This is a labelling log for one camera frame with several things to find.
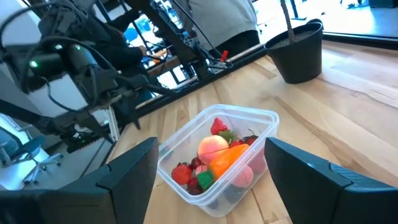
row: red clip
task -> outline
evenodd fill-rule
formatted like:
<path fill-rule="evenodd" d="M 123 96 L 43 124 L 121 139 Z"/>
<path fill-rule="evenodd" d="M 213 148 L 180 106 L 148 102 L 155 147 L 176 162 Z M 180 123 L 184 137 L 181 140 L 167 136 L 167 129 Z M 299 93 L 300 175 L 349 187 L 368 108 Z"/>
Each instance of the red clip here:
<path fill-rule="evenodd" d="M 228 51 L 227 50 L 224 50 L 224 52 L 223 52 L 223 56 L 221 56 L 221 62 L 224 62 L 225 60 L 226 60 L 226 57 L 228 56 Z"/>

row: black flower pot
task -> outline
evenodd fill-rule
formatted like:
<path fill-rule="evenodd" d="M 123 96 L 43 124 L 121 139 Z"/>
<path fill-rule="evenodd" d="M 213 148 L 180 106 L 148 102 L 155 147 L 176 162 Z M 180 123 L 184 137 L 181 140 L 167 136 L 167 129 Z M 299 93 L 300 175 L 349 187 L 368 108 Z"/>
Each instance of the black flower pot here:
<path fill-rule="evenodd" d="M 316 78 L 322 72 L 322 23 L 312 22 L 294 28 L 294 34 L 306 34 L 286 46 L 275 44 L 288 39 L 287 31 L 265 44 L 267 55 L 272 58 L 285 82 L 296 84 Z"/>

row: fake peach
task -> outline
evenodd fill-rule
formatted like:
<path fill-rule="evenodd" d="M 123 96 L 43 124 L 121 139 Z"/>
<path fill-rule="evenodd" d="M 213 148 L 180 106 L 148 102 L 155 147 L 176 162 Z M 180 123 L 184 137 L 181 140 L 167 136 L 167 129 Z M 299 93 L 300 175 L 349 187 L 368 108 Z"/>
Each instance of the fake peach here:
<path fill-rule="evenodd" d="M 208 165 L 214 158 L 229 148 L 228 142 L 221 136 L 205 137 L 199 143 L 198 157 L 202 163 Z"/>

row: wooden tabletop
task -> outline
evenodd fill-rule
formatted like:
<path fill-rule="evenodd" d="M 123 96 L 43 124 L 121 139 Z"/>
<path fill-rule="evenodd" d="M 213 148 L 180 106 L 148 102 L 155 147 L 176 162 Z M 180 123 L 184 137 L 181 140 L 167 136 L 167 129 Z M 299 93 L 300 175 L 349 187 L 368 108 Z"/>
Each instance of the wooden tabletop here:
<path fill-rule="evenodd" d="M 141 118 L 124 130 L 110 160 L 150 136 L 165 141 L 202 109 L 217 103 L 272 110 L 278 137 L 361 174 L 398 187 L 398 53 L 323 42 L 323 73 L 286 84 L 269 57 Z M 291 223 L 266 172 L 224 218 L 187 204 L 157 177 L 146 214 L 155 223 Z"/>

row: clear plastic container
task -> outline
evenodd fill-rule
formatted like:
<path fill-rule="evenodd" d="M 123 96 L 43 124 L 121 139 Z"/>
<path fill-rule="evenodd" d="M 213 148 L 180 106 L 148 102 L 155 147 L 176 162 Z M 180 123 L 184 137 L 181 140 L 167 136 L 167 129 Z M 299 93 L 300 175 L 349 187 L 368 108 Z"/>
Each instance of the clear plastic container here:
<path fill-rule="evenodd" d="M 252 135 L 250 130 L 259 137 L 206 192 L 190 195 L 186 186 L 178 185 L 171 178 L 171 173 L 179 162 L 190 162 L 197 156 L 199 142 L 211 136 L 210 127 L 215 118 L 223 120 L 240 137 Z M 278 126 L 279 117 L 273 111 L 230 105 L 210 106 L 160 145 L 157 173 L 187 203 L 199 206 L 212 217 L 224 217 L 268 169 L 264 157 L 265 140 L 266 137 L 276 137 Z M 252 168 L 254 180 L 245 189 L 237 188 L 232 182 L 246 166 Z"/>

